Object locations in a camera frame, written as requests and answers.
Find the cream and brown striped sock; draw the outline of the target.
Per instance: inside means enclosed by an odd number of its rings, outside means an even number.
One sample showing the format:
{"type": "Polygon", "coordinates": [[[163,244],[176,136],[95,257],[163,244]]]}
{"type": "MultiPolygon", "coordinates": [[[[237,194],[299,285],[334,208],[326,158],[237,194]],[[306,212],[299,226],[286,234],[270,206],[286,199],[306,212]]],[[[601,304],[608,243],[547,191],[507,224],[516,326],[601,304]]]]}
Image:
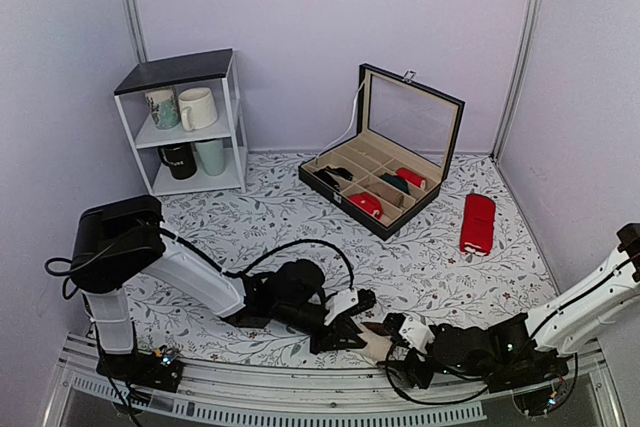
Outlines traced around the cream and brown striped sock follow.
{"type": "Polygon", "coordinates": [[[365,341],[365,346],[360,349],[352,349],[352,352],[359,354],[371,364],[384,361],[392,346],[392,340],[383,324],[363,322],[358,325],[358,328],[361,330],[359,337],[365,341]]]}

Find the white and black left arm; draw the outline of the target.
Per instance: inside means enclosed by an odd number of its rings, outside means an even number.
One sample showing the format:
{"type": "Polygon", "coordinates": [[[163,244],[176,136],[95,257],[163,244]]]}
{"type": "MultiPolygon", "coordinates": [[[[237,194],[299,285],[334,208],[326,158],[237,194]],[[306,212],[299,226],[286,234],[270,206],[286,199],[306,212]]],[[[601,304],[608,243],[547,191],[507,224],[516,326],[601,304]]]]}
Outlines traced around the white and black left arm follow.
{"type": "Polygon", "coordinates": [[[100,347],[128,381],[149,370],[146,355],[136,349],[124,291],[139,273],[172,285],[233,326],[263,328],[276,320],[304,332],[313,354],[367,345],[353,318],[375,305],[372,291],[348,287],[326,294],[323,270],[308,259],[274,272],[226,271],[171,231],[159,200],[143,195],[82,213],[70,269],[88,300],[100,347]]]}

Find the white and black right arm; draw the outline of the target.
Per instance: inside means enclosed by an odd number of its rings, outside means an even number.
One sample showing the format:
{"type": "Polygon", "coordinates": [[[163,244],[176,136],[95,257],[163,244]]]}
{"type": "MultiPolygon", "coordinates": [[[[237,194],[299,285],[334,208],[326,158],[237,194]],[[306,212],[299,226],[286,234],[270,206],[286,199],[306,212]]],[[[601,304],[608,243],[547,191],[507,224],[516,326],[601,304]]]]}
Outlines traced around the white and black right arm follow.
{"type": "Polygon", "coordinates": [[[567,359],[639,296],[639,226],[588,277],[562,295],[488,328],[425,325],[404,314],[383,322],[401,360],[379,361],[387,376],[427,388],[437,373],[482,380],[489,392],[525,387],[568,372],[567,359]]]}

